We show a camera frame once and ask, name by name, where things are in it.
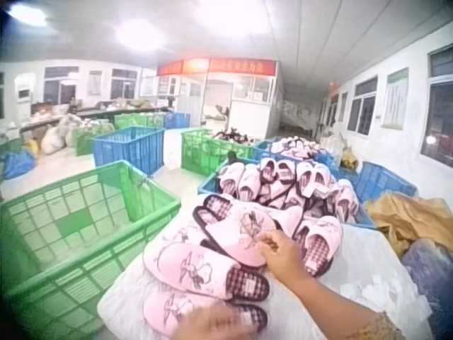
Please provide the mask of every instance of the stack of slippers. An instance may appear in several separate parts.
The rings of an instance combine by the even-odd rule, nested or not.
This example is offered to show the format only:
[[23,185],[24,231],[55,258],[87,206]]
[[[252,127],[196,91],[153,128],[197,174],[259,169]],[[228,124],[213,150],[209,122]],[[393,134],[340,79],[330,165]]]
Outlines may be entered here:
[[250,302],[264,301],[270,285],[259,270],[265,267],[257,245],[260,233],[282,230],[303,249],[307,271],[324,273],[342,237],[334,218],[304,221],[303,208],[286,210],[209,195],[193,210],[196,225],[187,225],[148,244],[146,269],[170,291],[152,293],[144,303],[148,325],[170,336],[197,307],[227,305],[258,331],[268,323],[266,312]]
[[255,140],[253,138],[250,138],[247,135],[241,135],[237,129],[231,128],[230,131],[228,132],[227,130],[225,131],[219,131],[215,135],[212,136],[215,140],[226,140],[229,142],[236,142],[238,144],[243,144],[243,145],[253,145]]
[[298,136],[282,138],[273,142],[268,146],[268,151],[300,160],[313,159],[318,153],[327,153],[316,142],[310,142]]
[[275,161],[263,158],[260,165],[236,161],[220,169],[217,190],[242,200],[275,209],[298,205],[304,216],[335,216],[355,223],[359,202],[351,182],[338,182],[328,167],[315,161]]

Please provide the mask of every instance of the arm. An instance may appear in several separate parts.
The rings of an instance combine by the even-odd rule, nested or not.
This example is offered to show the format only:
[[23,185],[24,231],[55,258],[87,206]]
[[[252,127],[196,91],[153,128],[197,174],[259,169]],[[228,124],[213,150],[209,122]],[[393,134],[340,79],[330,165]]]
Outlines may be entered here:
[[371,322],[377,313],[329,290],[306,271],[299,247],[281,231],[258,243],[276,279],[291,290],[328,339],[340,339]]

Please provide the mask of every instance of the white table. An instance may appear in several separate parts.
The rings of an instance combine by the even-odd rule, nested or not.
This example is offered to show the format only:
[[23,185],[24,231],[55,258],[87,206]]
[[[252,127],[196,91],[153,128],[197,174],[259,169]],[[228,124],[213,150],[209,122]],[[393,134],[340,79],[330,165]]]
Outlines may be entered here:
[[[190,222],[195,223],[192,219],[193,206],[182,210],[163,232],[173,232]],[[418,312],[423,310],[420,301],[423,302],[424,297],[418,296],[411,277],[384,236],[348,225],[343,225],[343,229],[342,246],[320,281],[374,310],[385,309],[407,339],[431,339],[427,315]],[[265,276],[270,281],[270,295],[257,305],[268,313],[268,326],[259,339],[324,339],[298,299],[272,274],[267,272]],[[359,286],[366,288],[364,294],[371,301],[362,296]],[[168,289],[145,269],[140,255],[103,296],[98,304],[98,313],[118,339],[159,339],[161,337],[144,321],[142,307],[150,293]],[[379,293],[386,289],[392,290],[392,293],[387,296]],[[390,298],[396,303],[389,303]]]

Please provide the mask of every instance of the ceiling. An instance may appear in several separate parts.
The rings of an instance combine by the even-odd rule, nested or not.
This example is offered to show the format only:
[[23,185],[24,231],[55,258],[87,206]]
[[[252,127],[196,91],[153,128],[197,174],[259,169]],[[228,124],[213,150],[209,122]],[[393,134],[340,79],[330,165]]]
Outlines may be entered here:
[[[281,61],[287,96],[319,97],[329,82],[347,81],[453,20],[449,0],[254,0],[265,32],[225,38],[199,21],[200,1],[29,1],[45,12],[48,27],[10,20],[2,59],[95,59],[141,67],[192,57],[272,59]],[[120,45],[115,29],[131,18],[147,19],[165,45],[148,53]]]

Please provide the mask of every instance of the hand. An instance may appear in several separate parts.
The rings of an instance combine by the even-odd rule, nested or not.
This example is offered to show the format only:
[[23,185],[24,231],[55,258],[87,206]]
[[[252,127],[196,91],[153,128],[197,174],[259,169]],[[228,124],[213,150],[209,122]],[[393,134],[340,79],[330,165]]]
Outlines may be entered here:
[[227,306],[197,308],[183,319],[171,340],[246,340],[255,331]]
[[258,238],[258,247],[270,271],[290,290],[311,278],[305,270],[300,247],[281,230],[262,233]]

